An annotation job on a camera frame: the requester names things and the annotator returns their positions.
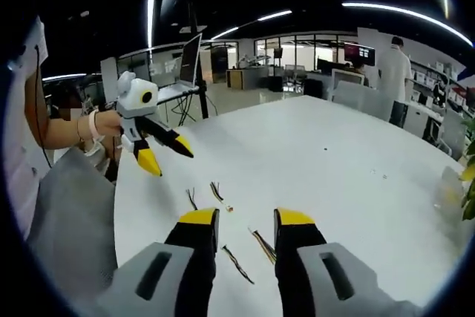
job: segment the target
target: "potted plant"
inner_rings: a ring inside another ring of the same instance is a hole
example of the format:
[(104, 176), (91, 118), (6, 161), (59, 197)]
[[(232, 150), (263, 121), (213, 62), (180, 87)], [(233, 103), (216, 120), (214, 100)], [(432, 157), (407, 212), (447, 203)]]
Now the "potted plant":
[(467, 133), (471, 144), (468, 146), (465, 156), (468, 159), (467, 167), (460, 175), (460, 180), (470, 181), (470, 188), (462, 200), (462, 220), (471, 220), (475, 218), (475, 119), (466, 120)]

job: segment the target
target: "floor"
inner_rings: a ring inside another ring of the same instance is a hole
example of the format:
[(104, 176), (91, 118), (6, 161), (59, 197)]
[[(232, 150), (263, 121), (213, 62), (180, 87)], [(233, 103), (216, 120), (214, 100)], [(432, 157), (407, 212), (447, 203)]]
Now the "floor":
[[(215, 83), (208, 85), (206, 96), (208, 97), (208, 112), (210, 117), (218, 114), (236, 111), (238, 109), (259, 105), (262, 103), (274, 102), (280, 99), (300, 96), (292, 90), (292, 88), (284, 88), (284, 92), (271, 92), (265, 88), (259, 88), (250, 91), (241, 91), (227, 88), (226, 83)], [(159, 113), (163, 122), (167, 122), (171, 128), (179, 126), (181, 118), (181, 110), (178, 106), (178, 101), (173, 100), (162, 105), (159, 105)], [(183, 125), (193, 122), (193, 120), (202, 120), (200, 98), (195, 95), (191, 98), (191, 105), (189, 108), (190, 117), (186, 117)]]

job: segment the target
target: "white robot head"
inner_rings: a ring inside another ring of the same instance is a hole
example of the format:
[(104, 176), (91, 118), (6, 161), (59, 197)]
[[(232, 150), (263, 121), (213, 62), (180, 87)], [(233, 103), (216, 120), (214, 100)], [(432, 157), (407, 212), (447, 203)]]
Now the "white robot head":
[(136, 77), (133, 72), (124, 72), (117, 81), (118, 102), (124, 109), (142, 109), (154, 107), (158, 103), (158, 87), (155, 83)]

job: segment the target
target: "hand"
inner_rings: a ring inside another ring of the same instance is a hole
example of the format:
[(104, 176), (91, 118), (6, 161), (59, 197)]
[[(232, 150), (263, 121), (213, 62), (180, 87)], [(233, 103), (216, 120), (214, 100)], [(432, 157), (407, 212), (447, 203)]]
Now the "hand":
[(120, 115), (116, 111), (96, 113), (96, 128), (101, 135), (112, 137), (120, 135)]

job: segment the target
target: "robot eye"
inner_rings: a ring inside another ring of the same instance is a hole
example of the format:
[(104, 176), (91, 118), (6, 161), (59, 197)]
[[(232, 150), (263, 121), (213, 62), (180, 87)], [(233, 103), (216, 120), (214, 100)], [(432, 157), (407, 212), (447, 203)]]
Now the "robot eye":
[(142, 103), (148, 103), (150, 102), (150, 99), (151, 99), (151, 92), (145, 92), (142, 95)]

